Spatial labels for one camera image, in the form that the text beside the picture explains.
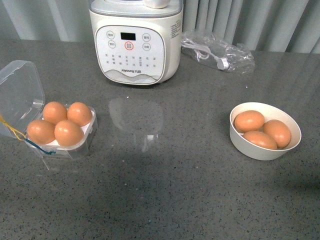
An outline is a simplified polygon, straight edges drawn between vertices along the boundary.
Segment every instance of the power cord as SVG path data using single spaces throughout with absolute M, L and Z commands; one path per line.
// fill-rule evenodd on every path
M 181 42 L 181 46 L 187 49 L 192 49 L 196 53 L 197 57 L 203 60 L 212 56 L 217 62 L 216 66 L 219 70 L 226 70 L 229 67 L 227 58 L 214 55 L 208 46 L 198 44 L 188 38 Z

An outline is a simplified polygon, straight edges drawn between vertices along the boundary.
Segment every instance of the plastic bag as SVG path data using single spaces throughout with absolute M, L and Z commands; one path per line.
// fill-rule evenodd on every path
M 241 43 L 236 46 L 218 38 L 213 32 L 192 30 L 182 33 L 181 51 L 200 64 L 229 73 L 251 73 L 255 59 Z

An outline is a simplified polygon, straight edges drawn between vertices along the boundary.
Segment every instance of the egg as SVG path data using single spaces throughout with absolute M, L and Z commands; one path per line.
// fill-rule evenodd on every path
M 30 122 L 26 133 L 27 137 L 35 144 L 45 145 L 55 140 L 55 126 L 43 119 Z
M 285 148 L 291 139 L 290 129 L 277 119 L 267 121 L 263 126 L 263 132 L 272 137 L 280 149 Z
M 243 134 L 243 138 L 248 140 L 250 143 L 265 149 L 278 149 L 276 141 L 261 131 L 248 131 Z
M 78 124 L 80 127 L 83 127 L 91 122 L 92 112 L 84 103 L 74 102 L 68 108 L 67 118 Z
M 67 109 L 66 107 L 57 101 L 51 101 L 44 106 L 42 112 L 43 119 L 56 125 L 62 120 L 67 120 Z
M 258 131 L 265 123 L 265 117 L 256 110 L 247 110 L 239 113 L 234 120 L 235 129 L 239 133 Z
M 60 146 L 69 147 L 78 144 L 83 139 L 84 132 L 75 122 L 62 120 L 55 126 L 54 136 Z

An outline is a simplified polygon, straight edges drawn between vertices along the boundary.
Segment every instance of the red button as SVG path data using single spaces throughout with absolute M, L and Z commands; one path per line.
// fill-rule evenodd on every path
M 130 51 L 130 50 L 134 49 L 134 44 L 130 41 L 126 41 L 124 44 L 124 47 L 125 47 L 125 49 Z

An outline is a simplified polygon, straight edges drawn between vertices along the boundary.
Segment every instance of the brand logo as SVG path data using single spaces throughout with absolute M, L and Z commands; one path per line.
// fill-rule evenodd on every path
M 140 70 L 128 70 L 128 69 L 122 69 L 121 72 L 125 72 L 125 73 L 136 73 L 136 74 L 140 74 L 141 71 Z

